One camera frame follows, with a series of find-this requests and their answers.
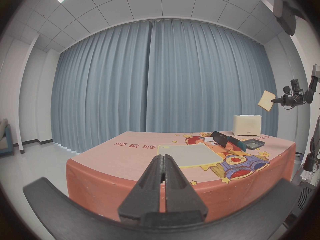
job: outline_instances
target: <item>blue curtain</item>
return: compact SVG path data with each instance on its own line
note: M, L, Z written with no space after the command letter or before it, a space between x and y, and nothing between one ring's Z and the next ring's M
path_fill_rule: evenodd
M261 132L276 136L278 106L258 106L276 85L264 47L216 25L154 21L150 45L146 130L231 130L233 115L262 115Z
M54 142L78 152L125 131L231 130L233 115L262 115L276 136L278 107L264 50L250 38L190 20L153 20L95 34L61 54L51 98Z
M86 151L146 131L151 22L114 27L61 54L51 96L54 142Z

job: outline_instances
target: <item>toaster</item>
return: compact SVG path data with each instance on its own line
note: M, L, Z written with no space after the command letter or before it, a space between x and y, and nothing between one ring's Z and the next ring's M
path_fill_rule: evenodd
M260 136L261 133L261 116L237 114L233 116L232 133L234 136L251 135Z

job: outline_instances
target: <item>slice of bread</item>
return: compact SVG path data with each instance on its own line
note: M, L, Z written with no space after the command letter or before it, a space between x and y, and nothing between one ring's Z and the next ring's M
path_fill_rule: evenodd
M271 102L271 100L273 100L275 98L276 98L276 96L273 93L265 90L263 92L263 95L262 95L259 103L258 103L258 106L262 107L266 111L270 111L272 108L272 105L273 105L273 102Z

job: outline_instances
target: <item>ceiling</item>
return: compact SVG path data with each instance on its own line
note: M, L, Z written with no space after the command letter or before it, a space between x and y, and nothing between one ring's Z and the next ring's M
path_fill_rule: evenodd
M26 0L6 34L47 52L111 25L142 18L191 17L228 26L265 44L282 31L261 0Z

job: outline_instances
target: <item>kitchen knife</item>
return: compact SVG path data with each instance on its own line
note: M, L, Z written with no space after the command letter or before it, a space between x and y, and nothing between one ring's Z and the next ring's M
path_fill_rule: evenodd
M217 131L214 131L211 134L211 137L213 137L213 140L217 142L220 146L223 146L224 148L226 147L228 143L228 136L224 135L222 133L219 133Z
M241 141L239 141L238 139L232 137L232 136L227 136L225 134L219 133L217 131L214 131L211 134L211 137L213 137L213 140L215 142L217 142L220 146L223 146L224 148L227 145L227 142L231 142L232 144L236 145L237 147L241 148L242 151L246 151L247 150L247 146L242 143Z

